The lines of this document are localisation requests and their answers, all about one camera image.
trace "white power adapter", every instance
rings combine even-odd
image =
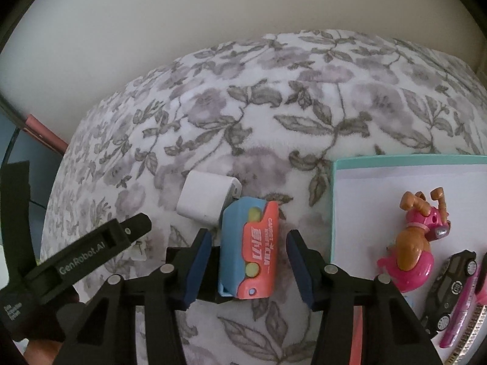
[[[176,212],[202,224],[218,226],[223,210],[241,193],[242,185],[234,177],[192,170],[186,177]]]

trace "black toy car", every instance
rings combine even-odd
[[[452,255],[443,264],[438,277],[426,297],[421,324],[430,339],[445,330],[450,313],[456,306],[460,292],[477,270],[476,253],[468,250]]]

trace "toy car wheel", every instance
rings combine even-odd
[[[474,260],[469,261],[466,266],[466,272],[469,276],[473,276],[477,271],[477,262]]]
[[[450,323],[450,316],[448,314],[442,315],[438,320],[438,324],[436,325],[436,330],[438,332],[444,331],[445,329],[447,329],[449,323]]]

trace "brown toy dog ears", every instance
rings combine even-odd
[[[440,212],[441,222],[446,224],[448,213],[443,188],[440,186],[433,189],[430,195],[432,200],[438,201],[438,211]],[[426,197],[422,192],[416,192],[415,195],[413,195],[411,192],[406,192],[401,198],[399,207],[405,211],[409,211],[411,209],[418,210],[423,217],[428,217],[431,213],[431,205],[426,201]]]

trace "floral blanket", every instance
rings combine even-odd
[[[300,299],[284,238],[330,245],[330,169],[342,157],[484,154],[487,92],[462,61],[419,45],[342,30],[223,43],[129,82],[82,120],[55,180],[46,259],[111,218],[138,212],[153,230],[76,285],[93,296],[112,273],[146,275],[198,224],[175,206],[191,169],[235,176],[243,195],[281,205],[269,299],[196,301],[178,313],[190,365],[310,362],[320,314]],[[218,233],[214,232],[218,243]],[[139,363],[147,362],[143,309]]]

